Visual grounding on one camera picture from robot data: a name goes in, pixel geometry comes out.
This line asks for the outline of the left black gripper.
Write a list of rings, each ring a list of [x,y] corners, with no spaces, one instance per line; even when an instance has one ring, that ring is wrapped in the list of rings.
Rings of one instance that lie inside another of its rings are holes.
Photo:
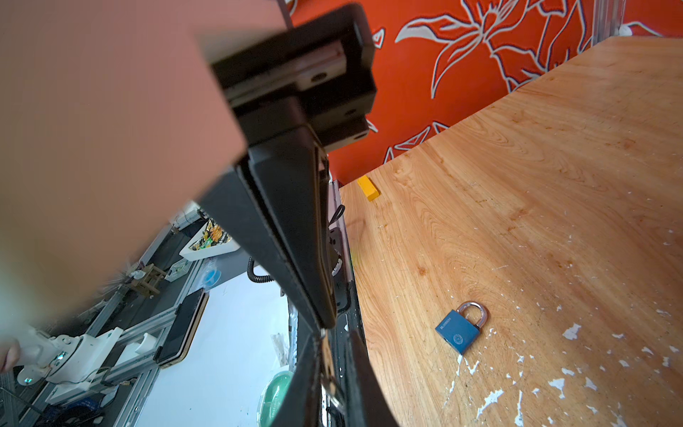
[[[327,162],[318,140],[331,152],[368,136],[374,56],[365,11],[353,3],[212,66],[252,147],[199,206],[265,268],[314,329],[336,322]],[[304,126],[291,129],[297,117]]]

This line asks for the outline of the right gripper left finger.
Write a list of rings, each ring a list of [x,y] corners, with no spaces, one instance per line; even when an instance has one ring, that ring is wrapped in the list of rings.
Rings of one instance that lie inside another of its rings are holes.
[[[322,408],[323,357],[320,336],[310,336],[299,356],[293,379],[271,426],[319,426]]]

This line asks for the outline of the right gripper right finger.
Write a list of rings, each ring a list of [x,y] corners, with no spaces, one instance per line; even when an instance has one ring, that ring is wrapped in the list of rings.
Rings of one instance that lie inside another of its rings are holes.
[[[343,380],[347,426],[393,426],[398,423],[384,398],[359,331],[349,332]]]

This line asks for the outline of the blue padlock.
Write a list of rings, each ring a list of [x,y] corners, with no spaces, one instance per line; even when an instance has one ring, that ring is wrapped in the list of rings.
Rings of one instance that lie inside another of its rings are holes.
[[[477,323],[467,320],[465,314],[468,309],[476,309],[480,313],[480,319]],[[487,324],[488,319],[489,311],[485,305],[475,301],[463,302],[437,324],[435,331],[456,352],[464,355],[478,339],[481,329]]]

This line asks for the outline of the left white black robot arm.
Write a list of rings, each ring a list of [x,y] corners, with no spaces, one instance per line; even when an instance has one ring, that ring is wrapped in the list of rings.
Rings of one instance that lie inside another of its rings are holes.
[[[335,325],[327,154],[367,132],[363,7],[1,5],[1,338],[76,308],[195,201]]]

